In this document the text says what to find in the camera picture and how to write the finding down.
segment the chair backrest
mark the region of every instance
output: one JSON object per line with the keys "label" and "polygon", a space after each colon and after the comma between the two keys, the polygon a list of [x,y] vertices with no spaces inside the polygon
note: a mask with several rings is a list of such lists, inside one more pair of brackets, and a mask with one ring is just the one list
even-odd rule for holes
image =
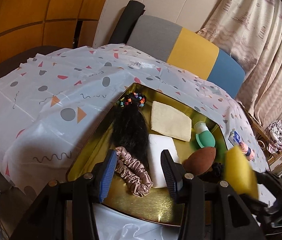
{"label": "chair backrest", "polygon": [[232,98],[245,76],[241,66],[210,41],[173,22],[141,15],[127,45],[213,82]]}

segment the yellow sponge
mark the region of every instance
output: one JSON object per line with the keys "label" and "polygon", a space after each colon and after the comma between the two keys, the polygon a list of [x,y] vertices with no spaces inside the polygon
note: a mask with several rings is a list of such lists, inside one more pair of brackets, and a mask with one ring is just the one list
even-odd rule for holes
{"label": "yellow sponge", "polygon": [[245,193],[255,199],[259,198],[257,177],[238,146],[225,153],[224,179],[238,195]]}

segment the satin scrunchie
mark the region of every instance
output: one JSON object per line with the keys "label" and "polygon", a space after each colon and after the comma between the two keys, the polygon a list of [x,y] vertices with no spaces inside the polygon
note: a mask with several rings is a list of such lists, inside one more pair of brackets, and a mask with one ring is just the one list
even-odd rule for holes
{"label": "satin scrunchie", "polygon": [[136,197],[148,195],[153,183],[144,165],[122,146],[116,147],[115,151],[117,154],[115,171],[125,180],[128,189]]}

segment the beige cloth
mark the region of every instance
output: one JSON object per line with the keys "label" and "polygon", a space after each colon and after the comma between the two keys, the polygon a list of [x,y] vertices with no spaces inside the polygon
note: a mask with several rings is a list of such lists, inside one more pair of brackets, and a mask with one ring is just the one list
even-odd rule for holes
{"label": "beige cloth", "polygon": [[276,120],[282,113],[282,2],[222,0],[198,34],[244,69],[236,99],[263,127]]}
{"label": "beige cloth", "polygon": [[190,117],[172,106],[153,101],[151,110],[151,129],[153,131],[189,142],[191,127]]}
{"label": "beige cloth", "polygon": [[128,189],[136,197],[148,195],[153,183],[143,164],[122,146],[116,147],[115,151],[118,158],[115,171],[125,180]]}

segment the hair extension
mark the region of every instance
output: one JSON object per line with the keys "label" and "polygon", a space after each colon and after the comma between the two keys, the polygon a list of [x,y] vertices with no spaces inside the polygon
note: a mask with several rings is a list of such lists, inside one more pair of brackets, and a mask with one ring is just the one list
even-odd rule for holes
{"label": "hair extension", "polygon": [[119,100],[118,112],[113,122],[111,143],[115,147],[123,146],[134,158],[147,165],[148,126],[139,111],[139,107],[142,107],[145,102],[146,97],[138,93],[129,93]]}
{"label": "hair extension", "polygon": [[198,177],[206,182],[218,183],[222,179],[224,167],[221,163],[213,163],[211,168],[212,171],[208,171]]}

